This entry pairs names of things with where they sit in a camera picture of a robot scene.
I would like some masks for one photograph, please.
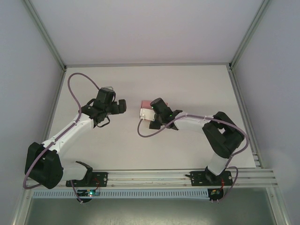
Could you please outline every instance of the white panel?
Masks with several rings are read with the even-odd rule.
[[[69,190],[35,190],[33,198],[76,198],[74,191]],[[93,198],[148,198],[148,199],[203,199],[209,200],[208,190],[206,188],[197,189],[101,189],[96,191]]]
[[[113,86],[116,99],[126,99],[127,111],[110,116],[108,126],[82,136],[66,153],[67,161],[80,160],[99,170],[205,168],[214,152],[203,134],[166,130],[152,138],[138,136],[141,101],[158,97],[173,110],[198,115],[224,111],[244,129],[226,66],[89,67],[67,69],[50,135],[78,111],[67,88],[73,72],[85,73],[100,87]],[[79,75],[72,78],[71,87],[82,105],[97,95],[93,84]],[[142,123],[143,134],[154,132],[148,126]],[[234,157],[231,164],[255,167],[251,149]]]
[[[274,0],[236,68],[263,162],[300,224],[300,1]]]
[[[262,0],[32,0],[65,64],[230,62]]]
[[[11,224],[27,149],[40,142],[61,70],[20,0],[0,6],[0,220]]]

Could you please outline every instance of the black mounting plate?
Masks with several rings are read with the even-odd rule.
[[[93,172],[91,181],[88,184],[86,184],[85,180],[74,180],[73,181],[74,187],[90,187],[90,188],[97,187],[97,181],[94,180],[95,178],[100,182],[98,187],[106,187],[107,186],[108,173],[107,172]],[[69,180],[66,182],[66,187],[72,187],[71,182]]]
[[[224,171],[214,184],[211,184],[206,179],[205,171],[191,171],[188,177],[191,178],[192,186],[221,186],[221,179],[223,179],[224,181],[224,186],[231,186],[233,184],[233,179],[230,171]]]

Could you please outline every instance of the metal bar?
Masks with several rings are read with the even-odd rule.
[[[85,67],[157,67],[157,66],[227,66],[228,62],[220,63],[120,63],[120,64],[77,64],[67,65],[67,68],[85,68]]]
[[[189,174],[192,170],[151,170],[151,171],[106,171],[108,172],[107,187],[101,189],[193,189]],[[28,180],[27,185],[36,184]],[[205,186],[201,188],[218,188],[219,186]],[[235,188],[278,187],[275,175],[271,169],[240,169]],[[69,189],[65,182],[60,182],[54,189]]]
[[[33,4],[31,3],[30,0],[22,0],[25,8],[27,9],[29,15],[31,16],[34,24],[36,25],[38,31],[40,32],[42,38],[44,39],[44,41],[46,42],[51,54],[53,55],[54,59],[57,61],[57,63],[59,64],[59,66],[61,67],[61,69],[65,69],[65,64],[63,62],[63,60],[60,57],[60,54],[57,50],[57,48],[55,47],[53,41],[51,40],[42,20],[40,19],[38,12],[36,11],[36,9],[34,8]]]
[[[232,69],[230,67],[227,67],[227,70],[228,70],[229,78],[230,78],[230,81],[232,84],[233,92],[235,94],[235,97],[236,97],[236,100],[237,100],[237,103],[239,106],[239,110],[242,115],[242,119],[243,119],[243,123],[244,123],[245,129],[246,129],[246,132],[249,135],[251,149],[252,149],[252,151],[254,151],[257,154],[259,162],[260,162],[260,167],[263,168],[264,163],[263,163],[262,158],[260,157],[261,154],[260,154],[260,150],[258,147],[257,139],[256,139],[254,129],[253,129],[253,126],[252,126],[252,123],[250,120],[250,116],[249,116],[249,113],[248,113],[248,110],[247,110],[247,107],[245,104],[244,97],[241,93],[240,85],[239,85]]]
[[[49,118],[48,118],[48,121],[47,121],[46,129],[45,129],[44,134],[43,134],[43,141],[47,140],[48,137],[49,137],[51,126],[52,126],[54,115],[55,115],[55,111],[56,111],[56,107],[57,107],[57,104],[58,104],[58,100],[60,98],[62,85],[63,85],[64,80],[65,80],[66,72],[67,72],[66,70],[63,70],[61,72],[62,74],[61,74],[60,83],[57,87],[55,98],[54,98],[54,101],[52,102],[52,105],[51,105],[50,115],[49,115]]]
[[[278,225],[291,225],[291,221],[287,215],[285,204],[283,203],[279,189],[276,188],[277,191],[273,187],[268,187],[266,189],[276,223]]]
[[[33,191],[22,190],[22,197],[19,199],[12,225],[24,225],[32,200]]]
[[[240,43],[240,45],[238,47],[238,50],[236,51],[236,53],[231,61],[232,68],[235,68],[235,66],[239,62],[242,54],[244,53],[247,45],[249,44],[253,34],[255,33],[259,23],[261,22],[261,20],[262,20],[263,16],[265,15],[271,2],[272,2],[271,0],[263,0],[262,4],[260,5],[253,21],[251,22],[244,38],[242,39],[242,42]]]
[[[257,154],[253,155],[253,159],[254,159],[254,161],[257,161],[257,160],[258,160]]]

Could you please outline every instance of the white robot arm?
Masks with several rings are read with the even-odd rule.
[[[126,111],[126,101],[121,99],[117,104],[114,101],[115,95],[113,90],[101,88],[97,97],[81,107],[77,116],[58,134],[41,144],[31,144],[27,152],[25,179],[30,177],[48,189],[55,187],[60,181],[84,180],[86,184],[91,182],[92,167],[80,161],[62,165],[60,159],[84,133],[109,124],[109,115]],[[108,123],[99,126],[105,118]]]
[[[246,134],[236,127],[224,112],[206,117],[193,116],[182,110],[172,111],[161,98],[152,101],[150,106],[152,110],[141,109],[140,112],[141,119],[151,121],[150,129],[160,129],[162,125],[167,125],[166,128],[169,129],[192,130],[206,135],[214,155],[205,168],[205,177],[211,184],[219,181],[233,152],[240,146]],[[148,136],[140,134],[140,136],[150,137],[155,134],[157,132]]]

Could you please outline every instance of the pink block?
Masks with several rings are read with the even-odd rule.
[[[141,109],[152,109],[152,107],[150,106],[151,102],[152,101],[150,101],[150,100],[143,100],[142,104],[141,104]]]

